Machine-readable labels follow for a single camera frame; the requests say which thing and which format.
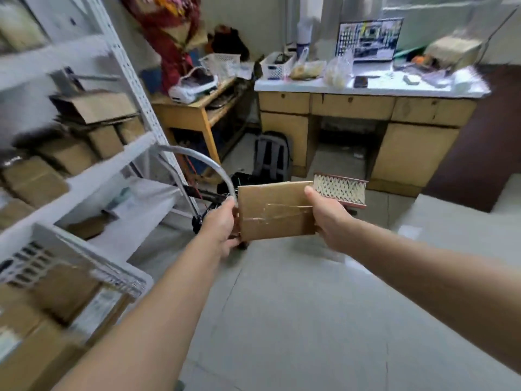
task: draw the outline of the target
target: plastic bag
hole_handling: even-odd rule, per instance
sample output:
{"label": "plastic bag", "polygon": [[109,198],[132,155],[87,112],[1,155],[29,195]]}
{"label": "plastic bag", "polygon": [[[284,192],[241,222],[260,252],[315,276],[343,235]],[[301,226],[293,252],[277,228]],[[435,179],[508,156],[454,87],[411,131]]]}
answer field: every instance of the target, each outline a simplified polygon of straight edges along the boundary
{"label": "plastic bag", "polygon": [[309,80],[320,76],[326,66],[323,60],[306,61],[309,48],[304,48],[300,58],[291,69],[290,78],[293,80]]}
{"label": "plastic bag", "polygon": [[338,89],[345,88],[353,77],[353,52],[345,50],[342,56],[332,59],[326,67],[324,82]]}

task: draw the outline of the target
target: white plastic basket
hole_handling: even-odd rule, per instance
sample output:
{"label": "white plastic basket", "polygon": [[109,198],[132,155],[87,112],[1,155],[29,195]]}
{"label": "white plastic basket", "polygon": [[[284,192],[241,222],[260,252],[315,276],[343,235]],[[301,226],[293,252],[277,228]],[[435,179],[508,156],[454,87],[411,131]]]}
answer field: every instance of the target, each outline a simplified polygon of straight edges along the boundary
{"label": "white plastic basket", "polygon": [[0,283],[31,289],[50,269],[62,263],[90,269],[93,277],[129,293],[136,300],[154,285],[153,278],[142,270],[128,263],[110,262],[86,248],[84,243],[81,245],[76,244],[75,239],[69,240],[69,233],[62,231],[61,234],[59,230],[55,226],[34,224],[31,241],[9,258],[0,260]]}
{"label": "white plastic basket", "polygon": [[296,62],[296,54],[293,54],[293,56],[291,56],[291,58],[283,65],[274,65],[275,60],[281,54],[282,52],[273,52],[260,62],[262,74],[265,79],[283,80],[291,73],[291,69]]}
{"label": "white plastic basket", "polygon": [[216,75],[219,82],[235,77],[241,65],[241,55],[230,53],[211,53],[199,59],[199,62],[212,75]]}

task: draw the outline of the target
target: backpack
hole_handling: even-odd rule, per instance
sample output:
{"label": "backpack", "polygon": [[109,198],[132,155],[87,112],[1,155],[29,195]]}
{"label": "backpack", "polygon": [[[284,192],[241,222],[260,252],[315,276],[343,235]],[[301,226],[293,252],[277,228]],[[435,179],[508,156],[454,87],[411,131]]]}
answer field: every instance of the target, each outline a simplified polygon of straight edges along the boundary
{"label": "backpack", "polygon": [[255,141],[252,175],[264,184],[289,181],[293,164],[291,149],[291,140],[282,133],[268,131],[259,135]]}

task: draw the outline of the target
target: table leg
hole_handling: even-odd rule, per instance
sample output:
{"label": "table leg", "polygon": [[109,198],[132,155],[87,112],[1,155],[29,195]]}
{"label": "table leg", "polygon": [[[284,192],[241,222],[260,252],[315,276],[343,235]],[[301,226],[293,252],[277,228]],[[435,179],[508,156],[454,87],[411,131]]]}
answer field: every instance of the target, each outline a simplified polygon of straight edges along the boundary
{"label": "table leg", "polygon": [[204,142],[206,143],[206,147],[208,148],[208,152],[210,153],[210,157],[216,161],[218,164],[221,164],[219,160],[219,153],[217,152],[217,147],[215,146],[214,135],[212,134],[212,127],[208,122],[208,116],[206,115],[206,111],[203,109],[203,120],[204,120],[204,129],[203,129],[203,137]]}

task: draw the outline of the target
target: floor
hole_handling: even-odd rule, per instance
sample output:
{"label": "floor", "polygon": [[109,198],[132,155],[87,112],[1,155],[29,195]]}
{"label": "floor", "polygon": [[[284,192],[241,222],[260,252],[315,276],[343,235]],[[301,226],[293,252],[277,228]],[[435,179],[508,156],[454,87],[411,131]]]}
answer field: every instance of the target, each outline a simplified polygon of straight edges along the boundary
{"label": "floor", "polygon": [[[251,172],[254,139],[247,134],[225,159],[227,172]],[[363,169],[348,149],[321,145],[310,174],[361,178]],[[367,191],[366,202],[359,217],[385,228],[415,213],[412,198]],[[175,226],[159,226],[129,261],[155,280],[193,236],[188,219],[165,221]],[[521,389],[519,376],[316,236],[232,252],[180,379],[188,391]]]}

